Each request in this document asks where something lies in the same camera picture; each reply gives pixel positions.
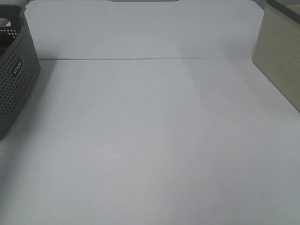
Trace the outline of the brown towel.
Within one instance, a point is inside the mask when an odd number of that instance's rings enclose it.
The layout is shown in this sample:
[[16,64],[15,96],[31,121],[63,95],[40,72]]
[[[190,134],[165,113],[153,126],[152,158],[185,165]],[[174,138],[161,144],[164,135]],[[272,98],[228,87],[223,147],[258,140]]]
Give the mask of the brown towel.
[[13,42],[13,38],[11,38],[7,34],[0,35],[0,55],[3,55],[4,52],[9,48],[11,43]]

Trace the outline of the white back panel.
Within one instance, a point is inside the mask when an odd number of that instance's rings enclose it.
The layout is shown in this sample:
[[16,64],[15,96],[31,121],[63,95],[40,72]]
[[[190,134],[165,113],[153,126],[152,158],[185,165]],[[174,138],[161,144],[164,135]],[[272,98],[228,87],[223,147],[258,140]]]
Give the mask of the white back panel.
[[41,59],[248,58],[263,10],[251,0],[35,0],[25,15]]

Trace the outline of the grey perforated plastic basket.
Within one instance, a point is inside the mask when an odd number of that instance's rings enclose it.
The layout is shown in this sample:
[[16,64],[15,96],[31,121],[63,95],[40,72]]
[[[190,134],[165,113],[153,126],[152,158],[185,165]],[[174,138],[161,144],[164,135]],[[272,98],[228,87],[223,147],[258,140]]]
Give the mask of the grey perforated plastic basket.
[[41,69],[36,48],[25,17],[25,7],[1,5],[0,17],[8,20],[0,34],[13,38],[9,48],[0,56],[0,137],[3,139],[36,84]]

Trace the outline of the beige storage box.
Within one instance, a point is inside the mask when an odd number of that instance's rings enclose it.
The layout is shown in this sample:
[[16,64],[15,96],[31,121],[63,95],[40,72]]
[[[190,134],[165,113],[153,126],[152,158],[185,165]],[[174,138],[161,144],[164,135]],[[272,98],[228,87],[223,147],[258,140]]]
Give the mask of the beige storage box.
[[300,108],[300,2],[268,0],[253,63],[298,110]]

